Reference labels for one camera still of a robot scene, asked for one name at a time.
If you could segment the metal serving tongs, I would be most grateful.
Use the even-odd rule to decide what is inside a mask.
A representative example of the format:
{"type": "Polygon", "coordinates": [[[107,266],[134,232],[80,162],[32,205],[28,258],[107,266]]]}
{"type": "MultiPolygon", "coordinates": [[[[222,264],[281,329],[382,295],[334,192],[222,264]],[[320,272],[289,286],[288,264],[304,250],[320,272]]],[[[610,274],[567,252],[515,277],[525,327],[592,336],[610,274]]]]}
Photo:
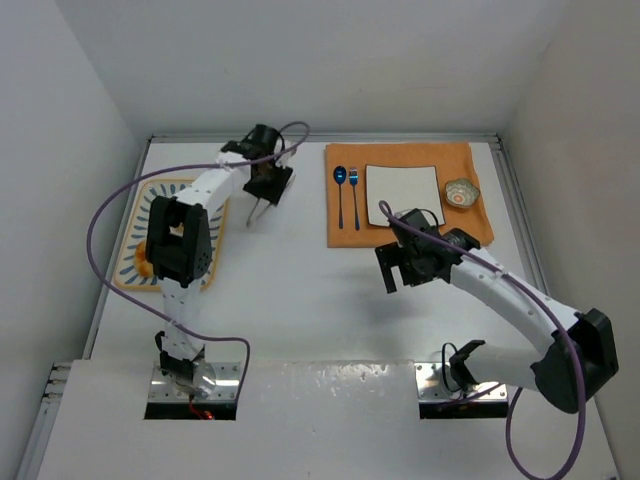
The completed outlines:
{"type": "Polygon", "coordinates": [[[270,208],[272,204],[265,199],[257,199],[247,217],[245,226],[250,229],[270,208]]]}

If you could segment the curled striped croissant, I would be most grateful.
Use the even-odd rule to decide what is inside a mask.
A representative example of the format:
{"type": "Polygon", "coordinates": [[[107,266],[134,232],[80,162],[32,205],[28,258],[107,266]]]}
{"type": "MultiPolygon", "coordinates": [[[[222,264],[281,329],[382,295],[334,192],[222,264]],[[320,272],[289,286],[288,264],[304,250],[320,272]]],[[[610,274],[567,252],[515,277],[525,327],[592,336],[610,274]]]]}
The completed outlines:
{"type": "Polygon", "coordinates": [[[153,265],[146,258],[145,240],[136,246],[133,263],[137,273],[143,278],[150,278],[154,275],[153,265]]]}

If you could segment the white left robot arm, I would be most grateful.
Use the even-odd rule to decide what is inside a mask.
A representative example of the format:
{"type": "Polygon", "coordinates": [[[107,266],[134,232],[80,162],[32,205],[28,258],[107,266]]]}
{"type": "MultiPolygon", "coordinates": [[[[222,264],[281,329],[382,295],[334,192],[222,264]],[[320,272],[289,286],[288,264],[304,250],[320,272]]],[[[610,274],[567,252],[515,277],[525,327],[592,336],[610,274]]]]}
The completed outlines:
{"type": "Polygon", "coordinates": [[[214,166],[192,184],[169,197],[152,201],[146,239],[146,260],[153,267],[169,325],[156,336],[161,369],[194,384],[205,342],[186,333],[199,316],[201,278],[213,263],[210,221],[240,190],[258,202],[279,203],[293,169],[295,150],[282,132],[258,124],[241,140],[221,147],[214,166]]]}

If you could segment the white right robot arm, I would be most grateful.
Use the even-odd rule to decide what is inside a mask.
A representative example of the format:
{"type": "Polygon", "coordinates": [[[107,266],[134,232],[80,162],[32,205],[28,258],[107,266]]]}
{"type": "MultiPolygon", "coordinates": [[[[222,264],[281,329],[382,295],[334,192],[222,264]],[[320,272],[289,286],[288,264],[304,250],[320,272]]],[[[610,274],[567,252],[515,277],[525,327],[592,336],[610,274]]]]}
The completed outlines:
{"type": "Polygon", "coordinates": [[[558,410],[575,414],[619,370],[613,328],[601,311],[558,302],[508,272],[473,236],[441,234],[423,211],[401,216],[381,205],[395,241],[376,248],[385,288],[397,290],[391,270],[416,287],[442,280],[479,300],[530,343],[524,350],[471,340],[454,353],[445,378],[470,390],[495,381],[539,392],[558,410]]]}

